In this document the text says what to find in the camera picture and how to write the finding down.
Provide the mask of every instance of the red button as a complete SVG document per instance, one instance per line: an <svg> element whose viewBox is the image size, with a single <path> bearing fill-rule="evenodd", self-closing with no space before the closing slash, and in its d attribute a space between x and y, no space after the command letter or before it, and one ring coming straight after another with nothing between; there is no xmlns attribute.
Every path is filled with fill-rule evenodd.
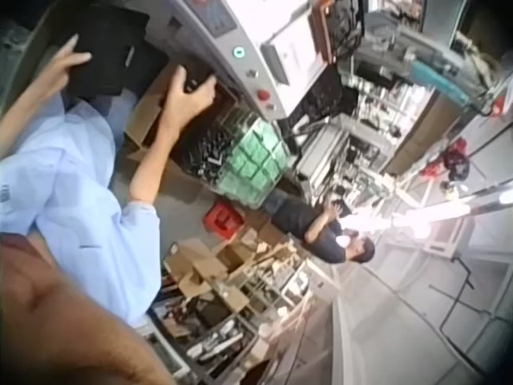
<svg viewBox="0 0 513 385"><path fill-rule="evenodd" d="M271 94L266 90L258 90L256 92L256 97L258 97L258 99L262 102L266 102L267 100L271 99Z"/></svg>

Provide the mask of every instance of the person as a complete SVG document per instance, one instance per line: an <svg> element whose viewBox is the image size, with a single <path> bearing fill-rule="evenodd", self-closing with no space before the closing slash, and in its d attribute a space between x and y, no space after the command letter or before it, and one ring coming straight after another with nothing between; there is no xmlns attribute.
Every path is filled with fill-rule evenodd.
<svg viewBox="0 0 513 385"><path fill-rule="evenodd" d="M151 346L21 235L0 235L0 379L7 385L175 385Z"/></svg>
<svg viewBox="0 0 513 385"><path fill-rule="evenodd" d="M299 198L274 189L261 207L283 233L291 233L314 256L329 264L346 261L366 263L374 257L375 246L368 237L342 229L337 219L350 214L344 201L313 208Z"/></svg>
<svg viewBox="0 0 513 385"><path fill-rule="evenodd" d="M70 39L0 120L0 233L28 236L47 263L129 325L137 326L160 287L160 221L153 203L181 131L210 106L216 79L184 92L172 77L154 143L121 208L108 189L116 149L137 102L99 96L64 107L68 71L91 59Z"/></svg>

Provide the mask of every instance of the hand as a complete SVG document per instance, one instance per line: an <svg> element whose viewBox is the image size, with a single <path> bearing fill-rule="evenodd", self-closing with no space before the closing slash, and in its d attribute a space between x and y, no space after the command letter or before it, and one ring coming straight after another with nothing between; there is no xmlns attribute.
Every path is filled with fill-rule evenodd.
<svg viewBox="0 0 513 385"><path fill-rule="evenodd" d="M324 213L328 217L329 221L333 221L338 218L338 214L341 211L341 206L334 203L329 203L325 209Z"/></svg>
<svg viewBox="0 0 513 385"><path fill-rule="evenodd" d="M184 91L187 71L178 66L169 85L168 98L160 117L159 132L178 139L184 127L204 109L212 105L216 95L216 78L210 76L196 91Z"/></svg>
<svg viewBox="0 0 513 385"><path fill-rule="evenodd" d="M75 53L73 50L79 41L76 34L55 54L52 60L41 71L36 80L26 89L26 93L36 103L44 103L69 82L69 70L91 60L89 52Z"/></svg>

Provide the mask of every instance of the white machine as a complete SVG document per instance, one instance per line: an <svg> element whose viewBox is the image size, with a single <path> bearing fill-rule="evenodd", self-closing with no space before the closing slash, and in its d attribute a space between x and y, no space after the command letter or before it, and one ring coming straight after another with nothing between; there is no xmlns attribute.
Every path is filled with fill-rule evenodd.
<svg viewBox="0 0 513 385"><path fill-rule="evenodd" d="M191 34L189 46L269 121L288 117L326 66L314 46L309 0L170 4Z"/></svg>

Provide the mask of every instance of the black t-shirt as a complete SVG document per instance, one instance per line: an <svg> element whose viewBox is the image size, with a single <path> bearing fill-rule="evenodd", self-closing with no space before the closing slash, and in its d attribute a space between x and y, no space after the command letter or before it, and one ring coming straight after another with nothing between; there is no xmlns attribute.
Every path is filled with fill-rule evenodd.
<svg viewBox="0 0 513 385"><path fill-rule="evenodd" d="M342 216L349 215L347 208ZM322 208L313 208L297 198L289 198L273 215L272 223L284 233L291 233L303 241L303 247L310 253L328 263L342 263L345 261L345 250L337 243L337 237L342 235L342 228L338 221L331 221L314 243L306 243L305 233L315 219L321 215Z"/></svg>

